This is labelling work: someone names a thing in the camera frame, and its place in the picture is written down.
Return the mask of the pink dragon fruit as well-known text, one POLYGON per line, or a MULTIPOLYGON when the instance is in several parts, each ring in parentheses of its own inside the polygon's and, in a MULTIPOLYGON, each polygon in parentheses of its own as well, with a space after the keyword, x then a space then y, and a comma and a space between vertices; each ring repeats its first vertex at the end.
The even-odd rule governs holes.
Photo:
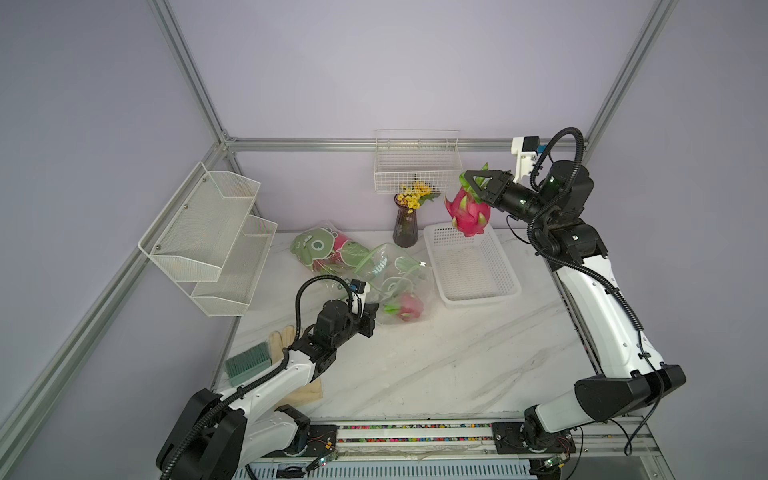
POLYGON ((451 217, 452 226, 465 237, 484 233, 489 225, 491 207, 483 203, 472 186, 465 179, 465 173, 459 175, 461 187, 452 200, 443 197, 444 205, 451 217))
POLYGON ((384 305, 384 312, 404 322, 418 320, 424 313, 424 303, 413 293, 403 293, 384 305))

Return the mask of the green-print zip-top bag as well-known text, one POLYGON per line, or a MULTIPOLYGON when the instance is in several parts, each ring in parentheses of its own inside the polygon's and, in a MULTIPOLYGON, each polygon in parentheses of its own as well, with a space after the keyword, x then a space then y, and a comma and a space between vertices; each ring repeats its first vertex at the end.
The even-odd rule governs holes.
POLYGON ((353 272, 356 278, 371 287, 368 299, 379 304, 376 317, 378 325, 413 324, 428 318, 434 287, 432 268, 401 247, 392 243, 379 245, 371 250, 353 272), (403 293, 413 293, 424 303, 425 309, 420 319, 404 322, 384 312, 384 305, 403 293))
POLYGON ((323 223, 297 235, 290 252, 314 273, 340 275, 357 268, 371 250, 332 224, 323 223))

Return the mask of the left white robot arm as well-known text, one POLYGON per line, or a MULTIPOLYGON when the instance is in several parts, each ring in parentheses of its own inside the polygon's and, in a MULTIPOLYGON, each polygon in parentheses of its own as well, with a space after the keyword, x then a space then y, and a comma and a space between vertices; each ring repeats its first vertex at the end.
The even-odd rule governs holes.
POLYGON ((333 280, 346 299, 325 302, 314 324, 296 330, 279 363, 226 393, 201 389, 191 396, 158 453, 161 478, 231 479, 269 453, 306 450, 310 421, 285 397, 317 380, 349 339, 371 337, 375 329, 371 286, 333 280))

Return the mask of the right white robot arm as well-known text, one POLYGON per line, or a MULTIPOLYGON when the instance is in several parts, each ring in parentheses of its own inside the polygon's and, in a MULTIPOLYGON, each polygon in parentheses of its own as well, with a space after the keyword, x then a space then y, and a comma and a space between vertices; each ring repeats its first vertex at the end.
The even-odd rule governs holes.
POLYGON ((475 202, 526 224, 528 243, 561 283, 599 367, 569 392, 525 411, 520 441, 539 453, 576 427, 640 409, 654 414, 686 375, 652 346, 617 284, 607 247, 582 218, 594 189, 582 132, 566 127, 545 146, 536 136, 517 137, 511 153, 512 171, 464 171, 460 182, 467 193, 460 204, 475 202))

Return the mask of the yellow flower bouquet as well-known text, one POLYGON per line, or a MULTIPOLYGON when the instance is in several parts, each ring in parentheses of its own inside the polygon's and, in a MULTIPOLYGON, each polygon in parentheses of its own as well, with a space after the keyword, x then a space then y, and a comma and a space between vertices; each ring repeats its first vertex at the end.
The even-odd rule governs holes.
POLYGON ((434 201, 441 193, 424 181, 402 184, 394 196, 395 204, 407 213, 419 210, 426 202, 434 201))

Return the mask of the white plastic basket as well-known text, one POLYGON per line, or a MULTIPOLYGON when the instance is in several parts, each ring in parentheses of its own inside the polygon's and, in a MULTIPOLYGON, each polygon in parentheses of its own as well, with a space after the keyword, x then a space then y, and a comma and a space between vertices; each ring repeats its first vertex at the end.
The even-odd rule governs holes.
POLYGON ((520 281, 492 227, 467 237, 450 223, 424 228, 439 296, 448 308, 503 302, 521 293, 520 281))

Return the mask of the dark purple glass vase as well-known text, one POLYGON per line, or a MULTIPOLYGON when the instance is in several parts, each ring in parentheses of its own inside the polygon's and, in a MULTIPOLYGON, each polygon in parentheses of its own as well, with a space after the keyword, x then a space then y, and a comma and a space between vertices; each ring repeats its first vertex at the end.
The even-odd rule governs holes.
POLYGON ((397 215, 393 229, 393 242, 401 248, 410 248, 418 241, 418 219, 415 209, 410 208, 404 200, 395 195, 397 215))

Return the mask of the green scrub brush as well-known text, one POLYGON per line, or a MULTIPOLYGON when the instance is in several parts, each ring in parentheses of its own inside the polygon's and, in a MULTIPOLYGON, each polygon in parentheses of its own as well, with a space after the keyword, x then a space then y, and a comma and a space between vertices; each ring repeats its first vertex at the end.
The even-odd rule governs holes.
POLYGON ((225 361, 224 370, 232 387, 248 382, 272 365, 269 344, 259 343, 225 361))

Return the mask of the white two-tier mesh shelf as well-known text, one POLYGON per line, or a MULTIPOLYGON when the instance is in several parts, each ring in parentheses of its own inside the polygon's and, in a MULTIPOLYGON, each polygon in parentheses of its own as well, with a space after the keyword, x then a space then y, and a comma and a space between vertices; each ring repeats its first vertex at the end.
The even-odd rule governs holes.
POLYGON ((255 213, 260 183, 198 163, 138 249, 208 317, 253 300, 278 224, 255 213))

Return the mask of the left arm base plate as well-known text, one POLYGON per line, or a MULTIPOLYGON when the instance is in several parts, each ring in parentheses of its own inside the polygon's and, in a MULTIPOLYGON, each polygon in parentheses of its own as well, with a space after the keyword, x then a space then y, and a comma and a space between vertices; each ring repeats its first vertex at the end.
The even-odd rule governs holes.
POLYGON ((319 457, 322 453, 336 448, 337 438, 336 425, 311 425, 298 442, 289 445, 281 454, 285 457, 319 457))

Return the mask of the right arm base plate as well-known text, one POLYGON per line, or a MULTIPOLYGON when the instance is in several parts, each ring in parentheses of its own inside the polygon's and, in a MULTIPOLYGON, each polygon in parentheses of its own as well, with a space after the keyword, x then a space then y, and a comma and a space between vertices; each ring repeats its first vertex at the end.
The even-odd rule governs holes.
POLYGON ((498 454, 566 454, 576 452, 577 447, 570 433, 549 433, 525 422, 494 422, 492 438, 498 454))

